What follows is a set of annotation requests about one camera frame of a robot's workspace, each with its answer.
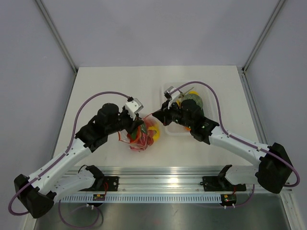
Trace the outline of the green netted melon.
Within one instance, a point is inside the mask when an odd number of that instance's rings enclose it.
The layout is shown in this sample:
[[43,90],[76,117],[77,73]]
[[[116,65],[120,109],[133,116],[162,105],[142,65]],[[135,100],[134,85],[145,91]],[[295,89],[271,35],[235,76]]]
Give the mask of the green netted melon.
[[181,104],[183,104],[183,102],[186,100],[193,100],[196,103],[196,105],[198,105],[201,109],[203,109],[203,100],[199,95],[194,94],[194,93],[186,94],[183,97]]

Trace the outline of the red lychee bunch with leaves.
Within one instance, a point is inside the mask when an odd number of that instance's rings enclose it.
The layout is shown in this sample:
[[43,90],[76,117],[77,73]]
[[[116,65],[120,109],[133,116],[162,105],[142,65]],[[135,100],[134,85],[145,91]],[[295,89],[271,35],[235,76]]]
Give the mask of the red lychee bunch with leaves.
[[127,134],[127,138],[129,143],[133,146],[137,147],[145,147],[147,145],[148,140],[148,130],[146,123],[144,122],[136,130],[134,130],[131,134]]

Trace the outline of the clear zip top bag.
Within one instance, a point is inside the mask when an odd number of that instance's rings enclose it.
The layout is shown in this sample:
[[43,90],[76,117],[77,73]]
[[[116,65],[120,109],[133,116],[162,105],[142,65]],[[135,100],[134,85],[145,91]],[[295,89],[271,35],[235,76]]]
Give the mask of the clear zip top bag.
[[118,132],[118,140],[127,144],[132,151],[145,151],[156,143],[161,135],[158,120],[148,114],[142,118],[143,124],[140,125],[132,134],[126,130]]

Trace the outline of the yellow bell pepper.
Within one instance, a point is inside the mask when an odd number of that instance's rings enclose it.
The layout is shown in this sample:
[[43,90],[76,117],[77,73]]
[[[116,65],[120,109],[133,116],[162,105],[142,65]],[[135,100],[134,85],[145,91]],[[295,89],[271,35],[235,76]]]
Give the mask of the yellow bell pepper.
[[148,127],[148,135],[152,143],[157,142],[160,138],[160,128],[158,125]]

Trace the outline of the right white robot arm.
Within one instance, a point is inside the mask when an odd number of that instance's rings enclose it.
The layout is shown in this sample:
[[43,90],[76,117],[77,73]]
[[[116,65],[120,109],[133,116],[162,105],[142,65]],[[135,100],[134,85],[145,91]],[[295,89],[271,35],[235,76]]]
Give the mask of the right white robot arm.
[[294,170],[282,145],[274,143],[268,146],[230,134],[221,124],[205,117],[201,107],[192,99],[185,100],[182,106],[165,102],[153,117],[164,126],[174,122],[187,127],[197,141],[221,147],[250,163],[250,166],[242,167],[226,165],[214,179],[217,191],[232,191],[241,184],[259,184],[278,194]]

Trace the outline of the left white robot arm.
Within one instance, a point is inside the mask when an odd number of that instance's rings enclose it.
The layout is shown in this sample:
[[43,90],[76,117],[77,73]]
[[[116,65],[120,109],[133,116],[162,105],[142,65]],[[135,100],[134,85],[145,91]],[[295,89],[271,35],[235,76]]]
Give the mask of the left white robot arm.
[[14,180],[16,197],[35,219],[51,210],[54,204],[69,194],[100,190],[105,183],[104,174],[94,165],[74,176],[63,175],[76,163],[92,154],[107,142],[108,136],[122,130],[135,131],[143,124],[139,111],[143,105],[133,99],[125,103],[122,111],[113,103],[106,103],[86,125],[72,136],[65,152],[57,155],[36,172],[20,174]]

